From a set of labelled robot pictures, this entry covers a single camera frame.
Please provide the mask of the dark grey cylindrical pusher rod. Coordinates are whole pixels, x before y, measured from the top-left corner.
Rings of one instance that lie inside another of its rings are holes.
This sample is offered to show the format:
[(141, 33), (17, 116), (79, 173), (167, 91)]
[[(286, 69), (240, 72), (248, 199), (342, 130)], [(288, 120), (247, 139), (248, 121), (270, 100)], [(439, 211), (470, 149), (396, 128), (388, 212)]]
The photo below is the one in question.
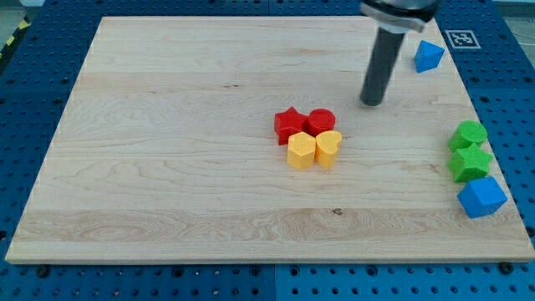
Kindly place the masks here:
[(382, 103), (404, 37), (405, 33), (378, 29), (360, 92), (364, 105), (378, 106)]

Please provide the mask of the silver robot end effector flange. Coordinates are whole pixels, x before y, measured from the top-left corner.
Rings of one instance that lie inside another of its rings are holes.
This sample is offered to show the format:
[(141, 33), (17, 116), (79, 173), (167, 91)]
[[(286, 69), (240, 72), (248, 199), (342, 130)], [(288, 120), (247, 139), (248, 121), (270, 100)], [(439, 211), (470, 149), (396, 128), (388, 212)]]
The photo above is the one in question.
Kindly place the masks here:
[(440, 3), (440, 0), (361, 0), (359, 10), (391, 33), (421, 33)]

